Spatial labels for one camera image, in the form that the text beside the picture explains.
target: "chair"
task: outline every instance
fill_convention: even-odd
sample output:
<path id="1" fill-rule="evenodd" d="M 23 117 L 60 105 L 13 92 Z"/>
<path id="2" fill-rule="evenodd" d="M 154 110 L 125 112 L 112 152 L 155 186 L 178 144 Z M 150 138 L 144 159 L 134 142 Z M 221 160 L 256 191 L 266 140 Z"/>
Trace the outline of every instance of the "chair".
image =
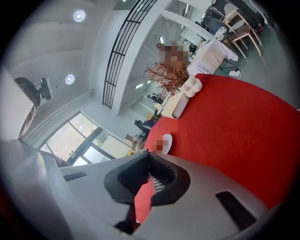
<path id="1" fill-rule="evenodd" d="M 244 22 L 245 24 L 243 26 L 241 26 L 240 28 L 234 30 L 232 29 L 232 26 L 230 26 L 230 21 L 235 18 L 236 16 L 239 16 Z M 259 44 L 262 46 L 262 42 L 259 40 L 257 34 L 254 32 L 254 30 L 251 28 L 251 26 L 249 25 L 249 23 L 246 21 L 246 19 L 237 11 L 234 10 L 231 13 L 229 13 L 225 19 L 223 20 L 223 23 L 226 24 L 226 26 L 228 26 L 233 34 L 231 36 L 228 37 L 228 39 L 230 41 L 232 41 L 234 43 L 234 45 L 239 49 L 239 51 L 243 54 L 244 58 L 246 58 L 245 54 L 243 53 L 243 51 L 240 49 L 240 47 L 236 44 L 236 41 L 241 40 L 241 42 L 243 43 L 243 45 L 247 48 L 246 44 L 244 43 L 244 41 L 242 40 L 242 38 L 249 36 L 250 39 L 252 40 L 254 46 L 256 47 L 259 55 L 261 56 L 262 53 L 259 50 L 255 40 L 253 39 L 253 37 L 251 36 L 251 33 L 253 33 L 255 35 L 255 37 L 257 38 L 257 41 L 259 42 Z"/>
<path id="2" fill-rule="evenodd" d="M 218 19 L 212 18 L 211 21 L 208 23 L 208 28 L 209 28 L 209 32 L 212 35 L 215 35 L 216 32 L 219 30 L 219 28 L 224 27 L 226 28 L 226 33 L 224 34 L 225 37 L 222 41 L 224 41 L 227 37 L 228 37 L 228 27 L 226 25 L 224 25 L 224 23 L 222 23 L 221 21 L 219 21 Z"/>
<path id="3" fill-rule="evenodd" d="M 150 132 L 150 129 L 149 128 L 146 128 L 143 126 L 143 122 L 142 121 L 138 121 L 137 125 L 136 125 L 141 131 L 142 131 L 142 134 L 145 133 L 145 136 L 142 136 L 140 135 L 139 137 L 142 137 L 142 139 L 147 139 L 148 135 L 149 135 L 149 132 Z"/>

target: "dried plant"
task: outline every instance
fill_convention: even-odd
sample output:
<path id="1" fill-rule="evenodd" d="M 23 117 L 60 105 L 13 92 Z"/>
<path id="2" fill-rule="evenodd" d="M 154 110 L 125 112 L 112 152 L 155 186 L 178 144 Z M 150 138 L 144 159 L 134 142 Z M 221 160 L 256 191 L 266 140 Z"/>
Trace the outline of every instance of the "dried plant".
<path id="1" fill-rule="evenodd" d="M 148 74 L 149 80 L 158 83 L 158 89 L 163 96 L 167 96 L 168 93 L 174 95 L 176 89 L 180 88 L 189 77 L 185 63 L 172 66 L 165 62 L 155 62 L 146 68 L 145 73 Z"/>

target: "red table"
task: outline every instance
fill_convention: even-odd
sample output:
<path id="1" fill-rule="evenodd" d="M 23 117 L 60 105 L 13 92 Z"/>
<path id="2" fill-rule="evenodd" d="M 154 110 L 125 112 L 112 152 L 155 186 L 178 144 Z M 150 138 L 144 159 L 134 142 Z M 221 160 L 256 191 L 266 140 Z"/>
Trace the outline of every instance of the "red table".
<path id="1" fill-rule="evenodd" d="M 233 178 L 271 208 L 286 196 L 300 158 L 300 113 L 249 83 L 217 75 L 196 76 L 203 89 L 178 120 L 162 117 L 145 147 L 173 136 L 169 155 L 212 166 Z M 137 219 L 150 211 L 153 184 L 135 198 Z"/>

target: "black grille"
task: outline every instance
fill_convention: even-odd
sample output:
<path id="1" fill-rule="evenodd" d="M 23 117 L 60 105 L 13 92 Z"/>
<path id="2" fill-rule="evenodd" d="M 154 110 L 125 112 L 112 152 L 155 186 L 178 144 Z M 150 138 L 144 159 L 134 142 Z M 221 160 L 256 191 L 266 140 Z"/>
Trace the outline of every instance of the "black grille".
<path id="1" fill-rule="evenodd" d="M 137 1 L 121 26 L 107 64 L 102 99 L 103 105 L 110 108 L 113 107 L 113 97 L 127 49 L 142 20 L 156 1 L 157 0 Z"/>
<path id="2" fill-rule="evenodd" d="M 171 182 L 175 180 L 175 171 L 159 159 L 150 161 L 150 174 L 154 181 L 155 193 L 165 189 Z"/>

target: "ceiling light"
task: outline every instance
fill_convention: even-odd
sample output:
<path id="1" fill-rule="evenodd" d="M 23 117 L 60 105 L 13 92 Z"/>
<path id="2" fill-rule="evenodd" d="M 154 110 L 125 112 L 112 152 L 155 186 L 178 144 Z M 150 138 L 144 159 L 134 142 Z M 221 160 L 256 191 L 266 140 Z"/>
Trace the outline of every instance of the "ceiling light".
<path id="1" fill-rule="evenodd" d="M 66 76 L 65 82 L 67 85 L 71 85 L 75 80 L 75 77 L 73 74 L 69 74 L 68 76 Z"/>
<path id="2" fill-rule="evenodd" d="M 188 4 L 187 4 L 187 7 L 186 7 L 186 12 L 185 12 L 185 14 L 187 14 L 187 12 L 188 12 Z"/>
<path id="3" fill-rule="evenodd" d="M 144 85 L 143 83 L 136 85 L 135 89 L 141 88 L 143 85 Z"/>
<path id="4" fill-rule="evenodd" d="M 161 44 L 164 44 L 163 36 L 159 37 L 159 41 L 160 41 Z"/>
<path id="5" fill-rule="evenodd" d="M 74 13 L 74 20 L 75 22 L 82 22 L 85 19 L 85 11 L 83 10 L 78 10 Z"/>

